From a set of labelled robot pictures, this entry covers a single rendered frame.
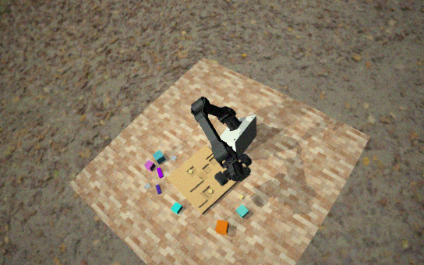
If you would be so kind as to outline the orange-brown block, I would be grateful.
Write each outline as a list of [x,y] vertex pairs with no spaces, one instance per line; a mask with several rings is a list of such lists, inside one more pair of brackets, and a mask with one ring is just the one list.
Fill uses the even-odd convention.
[[228,222],[217,220],[216,232],[218,234],[227,234],[228,233]]

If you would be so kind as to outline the teal square block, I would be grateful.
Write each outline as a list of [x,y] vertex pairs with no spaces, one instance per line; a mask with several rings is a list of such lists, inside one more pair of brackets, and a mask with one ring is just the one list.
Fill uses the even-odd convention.
[[239,206],[235,211],[242,218],[244,218],[244,216],[246,216],[249,213],[249,211],[243,205]]

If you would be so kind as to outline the cyan cube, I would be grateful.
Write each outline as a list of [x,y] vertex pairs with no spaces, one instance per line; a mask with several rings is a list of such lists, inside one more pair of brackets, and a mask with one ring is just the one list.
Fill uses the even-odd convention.
[[171,210],[173,210],[174,212],[176,212],[177,214],[182,210],[182,205],[180,205],[179,203],[175,202],[175,204],[173,205],[173,207],[171,208]]

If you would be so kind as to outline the teal cube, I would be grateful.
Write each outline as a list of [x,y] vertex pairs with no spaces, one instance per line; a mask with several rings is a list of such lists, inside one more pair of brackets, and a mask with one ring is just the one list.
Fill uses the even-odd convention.
[[156,162],[158,164],[163,163],[164,161],[166,161],[164,155],[161,153],[161,151],[159,150],[158,152],[156,152],[155,154],[153,154],[154,159],[156,160]]

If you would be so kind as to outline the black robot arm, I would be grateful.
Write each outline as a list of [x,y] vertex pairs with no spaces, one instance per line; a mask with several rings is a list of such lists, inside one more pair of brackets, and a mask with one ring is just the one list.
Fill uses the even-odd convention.
[[[228,168],[233,181],[241,182],[247,178],[251,169],[243,167],[239,163],[237,153],[219,137],[208,118],[208,114],[217,116],[217,119],[222,124],[225,123],[227,125],[230,129],[229,131],[233,131],[242,124],[242,121],[240,122],[235,116],[237,113],[230,107],[224,106],[220,108],[210,104],[208,99],[203,96],[191,104],[191,113],[210,141],[212,153],[218,164],[223,169]],[[222,163],[224,160],[225,162]]]

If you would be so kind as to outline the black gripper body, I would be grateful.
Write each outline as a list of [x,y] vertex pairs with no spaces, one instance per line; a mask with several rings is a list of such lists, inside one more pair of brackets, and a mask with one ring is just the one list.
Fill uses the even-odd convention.
[[[239,163],[245,164],[246,167],[249,167],[253,163],[251,158],[249,158],[246,154],[242,154],[240,157],[238,157],[238,159],[241,160]],[[228,179],[231,179],[231,175],[230,175],[229,170],[227,168],[227,170],[224,172],[224,174],[220,171],[214,176],[214,178],[222,186],[224,186],[229,181]]]

